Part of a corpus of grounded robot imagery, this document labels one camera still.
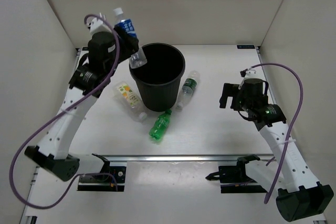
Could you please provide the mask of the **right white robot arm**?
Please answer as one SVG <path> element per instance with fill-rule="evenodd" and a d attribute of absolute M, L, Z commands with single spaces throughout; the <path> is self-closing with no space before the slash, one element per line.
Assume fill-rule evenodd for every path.
<path fill-rule="evenodd" d="M 231 109 L 246 112 L 243 119 L 253 122 L 266 140 L 278 163 L 281 175 L 274 178 L 271 170 L 260 157 L 251 154 L 237 159 L 236 166 L 206 176 L 206 179 L 229 179 L 231 185 L 249 180 L 257 182 L 276 199 L 279 213 L 288 222 L 319 215 L 324 212 L 334 192 L 330 185 L 323 185 L 301 156 L 295 140 L 290 137 L 287 119 L 281 108 L 268 102 L 267 81 L 251 78 L 241 84 L 225 83 L 219 107 L 226 108 L 232 98 Z"/>

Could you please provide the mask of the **green soda bottle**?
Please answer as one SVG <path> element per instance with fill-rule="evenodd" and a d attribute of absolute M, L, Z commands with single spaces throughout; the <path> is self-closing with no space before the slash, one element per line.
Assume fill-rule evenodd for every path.
<path fill-rule="evenodd" d="M 172 110 L 168 109 L 157 117 L 153 127 L 149 131 L 151 141 L 159 142 L 162 140 L 170 124 L 171 114 Z"/>

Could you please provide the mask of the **green label clear bottle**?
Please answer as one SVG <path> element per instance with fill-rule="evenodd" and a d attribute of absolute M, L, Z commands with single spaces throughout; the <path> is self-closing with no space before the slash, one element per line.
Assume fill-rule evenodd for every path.
<path fill-rule="evenodd" d="M 179 110 L 182 110 L 191 101 L 199 81 L 200 73 L 198 71 L 193 70 L 188 74 L 177 97 L 176 107 Z"/>

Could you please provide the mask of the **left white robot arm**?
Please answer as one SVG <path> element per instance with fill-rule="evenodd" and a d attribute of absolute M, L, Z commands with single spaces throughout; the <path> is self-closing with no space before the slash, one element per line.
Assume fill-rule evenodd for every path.
<path fill-rule="evenodd" d="M 69 154 L 71 142 L 89 109 L 100 97 L 119 63 L 139 50 L 134 32 L 115 26 L 114 35 L 100 31 L 92 35 L 80 58 L 59 109 L 62 115 L 46 135 L 24 154 L 41 168 L 66 182 L 77 173 L 82 159 Z"/>

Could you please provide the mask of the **blue label water bottle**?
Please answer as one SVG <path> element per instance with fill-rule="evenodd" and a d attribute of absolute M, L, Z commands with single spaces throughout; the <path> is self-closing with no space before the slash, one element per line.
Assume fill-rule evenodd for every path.
<path fill-rule="evenodd" d="M 124 15 L 122 8 L 116 8 L 113 10 L 116 21 L 115 25 L 122 28 L 129 36 L 137 40 L 134 53 L 131 54 L 129 59 L 129 65 L 131 69 L 136 69 L 144 66 L 148 61 L 144 54 L 142 47 L 139 44 L 137 34 L 134 29 L 134 25 L 131 19 L 127 19 Z"/>

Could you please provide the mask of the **orange label clear bottle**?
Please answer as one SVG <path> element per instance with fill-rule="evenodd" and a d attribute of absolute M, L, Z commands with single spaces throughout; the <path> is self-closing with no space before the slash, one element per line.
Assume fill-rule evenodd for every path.
<path fill-rule="evenodd" d="M 114 85 L 113 92 L 115 99 L 123 106 L 129 116 L 139 122 L 146 119 L 147 113 L 141 98 L 125 81 Z"/>

